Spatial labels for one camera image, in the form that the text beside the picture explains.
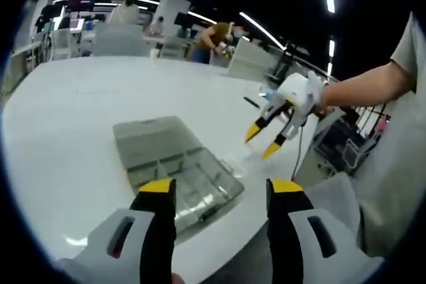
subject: cable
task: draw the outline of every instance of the cable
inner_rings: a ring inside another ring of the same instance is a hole
[[[299,139],[299,151],[298,151],[298,159],[296,160],[296,165],[294,166],[294,170],[293,170],[293,174],[292,174],[292,179],[291,181],[294,181],[294,176],[296,174],[296,170],[298,169],[298,165],[299,165],[299,160],[300,160],[300,153],[302,152],[302,136],[304,134],[304,127],[302,127],[300,129],[300,139]]]

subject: person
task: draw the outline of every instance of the person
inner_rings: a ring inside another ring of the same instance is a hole
[[[326,106],[375,106],[397,101],[376,150],[359,169],[355,192],[365,250],[387,256],[407,230],[426,188],[426,41],[422,16],[411,13],[386,65],[323,91]]]
[[[156,21],[149,25],[147,34],[153,37],[161,37],[163,33],[163,21],[164,17],[159,17]]]
[[[124,0],[124,3],[112,10],[108,23],[137,25],[139,22],[139,7],[133,0]]]
[[[35,32],[40,33],[45,28],[46,24],[52,19],[52,5],[44,6],[41,10],[39,18],[35,22]]]
[[[219,44],[222,41],[231,41],[233,38],[244,36],[244,28],[233,23],[217,23],[201,32],[200,40],[197,42],[192,52],[191,60],[195,63],[210,62],[210,51],[216,55],[223,55]]]

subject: hand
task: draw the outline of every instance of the hand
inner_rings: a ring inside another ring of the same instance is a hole
[[[185,284],[185,282],[178,274],[172,273],[172,284]]]
[[[217,55],[220,55],[220,56],[223,56],[224,55],[224,53],[222,52],[222,48],[220,48],[220,47],[216,47],[216,48],[214,48],[214,53],[216,53]]]
[[[328,114],[333,112],[333,107],[317,104],[312,108],[312,113],[319,119],[325,118]]]

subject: table surface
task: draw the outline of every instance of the table surface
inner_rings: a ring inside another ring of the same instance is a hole
[[[228,78],[210,65],[144,57],[89,57],[38,66],[3,111],[6,163],[18,206],[51,259],[74,257],[87,235],[134,194],[112,126],[176,115],[218,159],[241,173],[238,204],[175,247],[172,268],[198,283],[228,262],[266,222],[267,178],[289,179],[299,136],[261,157],[282,129],[274,120],[247,146],[259,110],[243,96],[260,84]],[[302,136],[302,163],[318,119]]]
[[[81,32],[81,41],[95,41],[96,31],[82,31]],[[142,35],[143,39],[149,43],[160,43],[164,44],[166,37],[151,37],[147,35]],[[187,39],[187,41],[182,40],[182,44],[187,45],[188,43],[194,42],[194,39]]]
[[[25,51],[31,51],[36,49],[37,47],[41,46],[41,41],[36,41],[34,43],[30,43],[29,45],[26,45],[21,48],[17,48],[15,51],[13,51],[12,57],[20,55],[21,53],[24,53]]]

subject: computer screen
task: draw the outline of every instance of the computer screen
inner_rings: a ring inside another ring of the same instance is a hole
[[[92,11],[97,0],[69,0],[71,11]]]
[[[69,23],[70,31],[81,31],[83,29],[83,25],[85,23],[84,19],[71,19]]]

